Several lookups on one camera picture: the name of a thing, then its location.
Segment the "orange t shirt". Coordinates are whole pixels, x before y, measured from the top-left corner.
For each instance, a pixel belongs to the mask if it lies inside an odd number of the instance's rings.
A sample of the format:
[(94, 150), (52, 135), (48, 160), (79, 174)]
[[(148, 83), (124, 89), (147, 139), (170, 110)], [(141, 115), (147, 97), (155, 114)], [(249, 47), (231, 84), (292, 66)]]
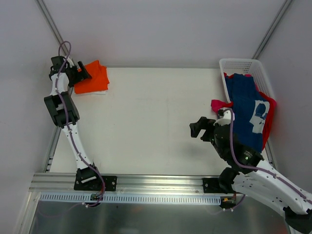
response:
[(99, 60), (95, 60), (87, 64), (85, 68), (92, 78), (75, 84), (75, 94), (84, 95), (89, 94), (90, 92), (107, 91), (110, 84), (107, 75), (107, 67), (101, 65)]

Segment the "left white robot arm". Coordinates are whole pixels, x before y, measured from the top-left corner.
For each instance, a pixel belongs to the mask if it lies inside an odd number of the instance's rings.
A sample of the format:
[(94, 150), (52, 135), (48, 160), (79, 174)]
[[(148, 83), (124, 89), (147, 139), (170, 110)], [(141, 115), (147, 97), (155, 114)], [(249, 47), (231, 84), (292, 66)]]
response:
[(77, 166), (77, 184), (85, 184), (90, 190), (101, 187), (102, 179), (96, 173), (94, 163), (87, 156), (78, 133), (78, 110), (71, 98), (69, 89), (75, 84), (91, 79), (82, 62), (75, 66), (64, 56), (51, 58), (49, 78), (52, 81), (52, 90), (44, 98), (44, 103), (53, 123), (61, 128), (73, 150)]

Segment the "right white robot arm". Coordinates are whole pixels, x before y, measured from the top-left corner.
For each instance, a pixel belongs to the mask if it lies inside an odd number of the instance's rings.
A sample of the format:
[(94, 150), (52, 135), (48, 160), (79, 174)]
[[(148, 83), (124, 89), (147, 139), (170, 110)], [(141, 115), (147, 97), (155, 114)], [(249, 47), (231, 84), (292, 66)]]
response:
[(280, 214), (286, 223), (302, 234), (312, 231), (312, 195), (294, 185), (263, 156), (230, 136), (230, 125), (219, 125), (201, 117), (190, 124), (191, 137), (212, 144), (221, 159), (227, 162), (215, 189), (224, 193), (241, 193), (261, 202)]

